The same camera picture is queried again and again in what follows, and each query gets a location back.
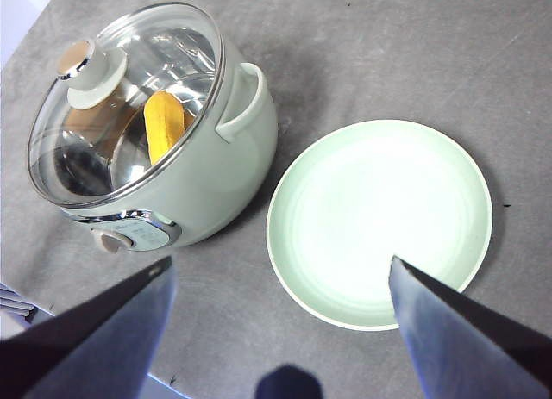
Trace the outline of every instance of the glass lid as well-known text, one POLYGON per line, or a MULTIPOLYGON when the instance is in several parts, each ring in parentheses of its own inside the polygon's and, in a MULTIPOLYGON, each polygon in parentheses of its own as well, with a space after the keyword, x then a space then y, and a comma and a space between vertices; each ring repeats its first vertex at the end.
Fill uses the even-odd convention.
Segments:
POLYGON ((34 186, 85 208, 147 181, 208 113, 221 68, 215 23, 185 3, 146 7, 74 43, 30 135, 34 186))

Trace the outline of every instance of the gray countertop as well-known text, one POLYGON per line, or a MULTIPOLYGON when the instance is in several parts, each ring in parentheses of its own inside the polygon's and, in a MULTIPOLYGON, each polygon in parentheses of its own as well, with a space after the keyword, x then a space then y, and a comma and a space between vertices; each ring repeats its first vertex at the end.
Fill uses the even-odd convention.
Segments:
POLYGON ((397 330, 349 331, 307 314, 278 283, 265 245, 268 201, 301 151, 342 126, 398 118, 458 141, 489 184, 491 247, 467 293, 551 334, 552 0, 180 0, 207 9, 265 71, 276 158, 221 233, 106 255, 33 191, 28 134, 63 48, 159 1, 168 0, 52 0, 3 70, 4 283, 58 314, 171 254, 179 291, 152 373, 177 390, 252 397, 264 374, 293 364, 327 398, 422 397, 397 330))

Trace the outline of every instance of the yellow food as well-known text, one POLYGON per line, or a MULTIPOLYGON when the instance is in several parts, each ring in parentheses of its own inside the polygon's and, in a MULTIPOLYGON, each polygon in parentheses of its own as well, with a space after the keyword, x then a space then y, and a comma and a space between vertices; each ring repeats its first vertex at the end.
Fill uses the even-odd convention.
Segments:
POLYGON ((144 106, 149 160, 155 164, 184 134, 193 117, 166 91, 155 92, 144 106))

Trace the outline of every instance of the mint green plate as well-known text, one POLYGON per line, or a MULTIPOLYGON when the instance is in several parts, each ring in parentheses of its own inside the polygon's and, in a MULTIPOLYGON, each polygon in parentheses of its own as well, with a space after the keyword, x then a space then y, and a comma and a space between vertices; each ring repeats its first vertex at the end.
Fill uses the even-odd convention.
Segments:
POLYGON ((307 148, 270 203, 267 245, 285 290, 314 316, 354 330, 398 325, 393 254, 459 291, 491 237, 485 179, 457 143, 405 121, 362 122, 307 148))

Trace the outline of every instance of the plate rim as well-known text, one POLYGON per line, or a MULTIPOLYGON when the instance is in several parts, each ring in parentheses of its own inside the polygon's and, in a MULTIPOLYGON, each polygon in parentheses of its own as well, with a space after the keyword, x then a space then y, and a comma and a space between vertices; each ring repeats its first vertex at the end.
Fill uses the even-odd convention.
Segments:
POLYGON ((492 236, 492 221, 493 221, 493 218, 492 218, 492 199, 491 199, 491 193, 489 192, 489 187, 486 183, 486 180, 485 180, 485 177, 483 176, 483 173, 481 172, 481 169, 479 168, 479 166, 477 165, 477 163, 475 162, 474 158, 472 158, 472 156, 458 143, 456 142, 455 140, 453 140, 452 138, 450 138, 449 136, 447 136, 446 134, 444 134, 443 132, 437 130, 437 129, 434 129, 434 128, 431 128, 429 126, 426 126, 426 125, 423 125, 421 123, 416 123, 416 122, 411 122, 411 121, 405 121, 405 120, 401 120, 401 119, 376 119, 376 120, 371 120, 371 121, 363 121, 363 122, 357 122, 357 123, 352 123, 350 125, 347 125, 343 128, 338 128, 328 134, 326 134, 325 136, 323 136, 322 138, 314 141, 313 143, 311 143, 308 147, 306 147, 294 160, 293 162, 287 167, 287 169, 285 170, 284 174, 282 175, 282 177, 280 178, 280 180, 278 181, 278 185, 276 186, 275 190, 274 190, 274 193, 271 197, 271 200, 270 200, 270 204, 268 206, 268 213, 267 213, 267 224, 266 224, 266 230, 265 230, 265 233, 266 233, 266 241, 267 241, 267 250, 268 250, 268 258, 270 258, 270 263, 273 267, 273 271, 274 273, 276 274, 276 277, 278 278, 278 281, 279 283, 282 285, 282 287, 284 287, 285 289, 285 292, 299 305, 301 306, 304 310, 306 310, 307 312, 311 313, 312 315, 314 315, 317 319, 319 320, 322 320, 322 321, 325 321, 329 324, 333 324, 335 326, 338 326, 338 327, 341 327, 341 328, 346 328, 348 330, 357 330, 357 331, 385 331, 385 330, 393 330, 395 328, 398 328, 398 323, 393 323, 393 324, 385 324, 385 325, 380 325, 380 326, 359 326, 359 325, 355 325, 355 324, 351 324, 351 323, 347 323, 347 322, 344 322, 344 321, 338 321, 338 320, 335 320, 335 319, 332 319, 331 317, 328 317, 327 315, 323 315, 322 313, 316 311, 314 308, 312 308, 311 306, 309 306, 306 302, 303 302, 303 300, 301 300, 301 298, 299 296, 297 296, 293 290, 287 285, 287 283, 285 282, 285 280, 283 279, 283 277, 281 276, 280 272, 279 272, 279 269, 278 269, 278 266, 274 260, 274 256, 273 256, 273 250, 272 250, 272 246, 270 244, 270 223, 271 223, 271 219, 272 219, 272 216, 273 216, 273 206, 274 206, 274 203, 276 201, 276 198, 279 194, 279 191, 282 187, 282 185, 284 184, 284 182, 287 180, 287 178, 289 177, 289 174, 290 172, 293 171, 293 169, 298 165, 298 162, 307 154, 310 152, 311 149, 313 149, 314 147, 316 147, 318 144, 320 143, 323 143, 325 142, 328 138, 331 138, 333 136, 336 136, 337 134, 339 134, 340 132, 344 132, 344 131, 347 131, 347 130, 353 130, 355 128, 358 128, 359 126, 364 126, 364 125, 368 125, 368 124, 373 124, 373 123, 389 123, 389 122, 394 122, 394 123, 400 123, 400 124, 406 124, 408 126, 410 125, 414 125, 415 127, 418 127, 422 130, 427 130, 433 134, 436 134, 438 137, 441 137, 442 139, 444 139, 446 142, 448 142, 452 147, 454 147, 455 149, 457 149, 462 156, 464 156, 464 158, 467 160, 467 162, 472 166, 472 168, 474 169, 475 171, 475 174, 477 175, 480 183, 481 183, 481 186, 483 187, 483 192, 484 192, 484 195, 485 195, 485 200, 486 200, 486 209, 487 209, 487 229, 486 229, 486 234, 485 234, 485 240, 484 240, 484 245, 483 247, 481 248, 481 253, 477 259, 477 262, 474 264, 474 268, 471 270, 471 272, 468 274, 467 278, 463 281, 463 283, 458 287, 458 289, 455 289, 457 290, 458 292, 462 293, 468 286, 469 284, 472 282, 472 280, 474 279, 475 275, 477 274, 477 272, 479 271, 481 265, 483 264, 483 260, 485 259, 485 256, 488 252, 488 249, 489 249, 489 245, 490 245, 490 242, 491 242, 491 236, 492 236))

